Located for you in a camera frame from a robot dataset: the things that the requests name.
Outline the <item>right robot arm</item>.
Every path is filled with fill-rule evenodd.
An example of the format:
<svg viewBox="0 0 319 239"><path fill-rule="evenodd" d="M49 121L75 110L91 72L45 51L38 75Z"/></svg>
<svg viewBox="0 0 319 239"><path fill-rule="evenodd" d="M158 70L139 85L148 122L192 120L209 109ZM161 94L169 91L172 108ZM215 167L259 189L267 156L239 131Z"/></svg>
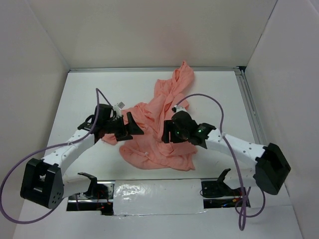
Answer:
<svg viewBox="0 0 319 239"><path fill-rule="evenodd" d="M186 111L179 111L170 120L164 121L162 141L189 142L204 149L235 156L238 161L248 165L248 174L241 174L242 182L235 182L228 173L222 175L222 180L217 184L222 195L229 195L241 185L257 186L265 193L277 195L291 171L283 152L276 144L254 144L221 133L208 123L197 124Z"/></svg>

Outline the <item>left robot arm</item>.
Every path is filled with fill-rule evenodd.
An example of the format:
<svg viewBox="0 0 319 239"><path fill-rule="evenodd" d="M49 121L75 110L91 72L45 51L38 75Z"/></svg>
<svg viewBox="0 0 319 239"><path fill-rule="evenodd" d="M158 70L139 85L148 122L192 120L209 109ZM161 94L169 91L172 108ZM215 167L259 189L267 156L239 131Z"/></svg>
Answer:
<svg viewBox="0 0 319 239"><path fill-rule="evenodd" d="M30 159L24 170L20 196L26 200L54 209L64 199L82 194L88 199L98 194L97 177L79 172L67 176L67 169L105 134L113 134L116 141L143 135L132 113L122 114L119 105L99 104L94 114L77 127L67 142L41 159Z"/></svg>

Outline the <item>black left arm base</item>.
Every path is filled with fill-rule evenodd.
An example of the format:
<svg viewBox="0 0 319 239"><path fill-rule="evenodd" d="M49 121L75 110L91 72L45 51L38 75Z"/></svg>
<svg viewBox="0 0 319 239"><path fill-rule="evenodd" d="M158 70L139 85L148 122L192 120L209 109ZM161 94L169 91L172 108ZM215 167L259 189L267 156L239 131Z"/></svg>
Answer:
<svg viewBox="0 0 319 239"><path fill-rule="evenodd" d="M99 212L104 216L113 216L115 181L98 181L91 196L84 193L68 197L67 212Z"/></svg>

